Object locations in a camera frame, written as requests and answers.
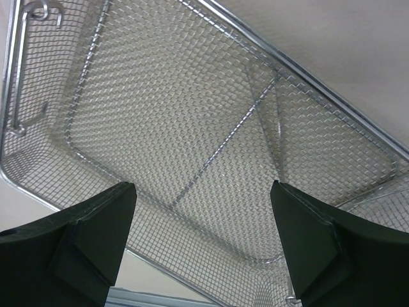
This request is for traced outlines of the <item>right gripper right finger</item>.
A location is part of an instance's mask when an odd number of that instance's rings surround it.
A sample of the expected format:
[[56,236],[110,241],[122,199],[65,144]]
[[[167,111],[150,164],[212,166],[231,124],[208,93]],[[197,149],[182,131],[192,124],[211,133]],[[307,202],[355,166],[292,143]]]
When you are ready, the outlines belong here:
[[303,306],[408,306],[408,234],[287,183],[270,192],[295,297]]

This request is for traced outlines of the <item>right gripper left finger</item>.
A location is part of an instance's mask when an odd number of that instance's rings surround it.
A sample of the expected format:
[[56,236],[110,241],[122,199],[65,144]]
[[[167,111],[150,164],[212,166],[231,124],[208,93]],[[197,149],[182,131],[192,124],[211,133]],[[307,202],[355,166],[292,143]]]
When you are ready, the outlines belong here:
[[135,185],[120,182],[1,232],[1,306],[104,306],[134,217]]

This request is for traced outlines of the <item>wire mesh instrument tray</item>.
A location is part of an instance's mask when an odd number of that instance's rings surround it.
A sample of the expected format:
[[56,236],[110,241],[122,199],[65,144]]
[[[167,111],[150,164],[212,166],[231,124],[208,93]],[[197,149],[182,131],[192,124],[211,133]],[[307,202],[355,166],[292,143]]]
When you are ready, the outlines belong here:
[[130,254],[221,306],[299,306],[280,180],[408,231],[408,152],[214,1],[13,1],[1,171],[64,209],[135,185]]

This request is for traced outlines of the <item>beige wrapping cloth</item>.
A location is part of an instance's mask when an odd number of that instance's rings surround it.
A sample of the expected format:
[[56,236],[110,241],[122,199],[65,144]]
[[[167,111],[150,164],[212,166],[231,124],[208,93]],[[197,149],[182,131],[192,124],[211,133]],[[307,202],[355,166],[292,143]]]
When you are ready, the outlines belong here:
[[[408,149],[408,1],[216,1]],[[1,231],[53,210],[1,178]],[[124,255],[117,287],[209,302]]]

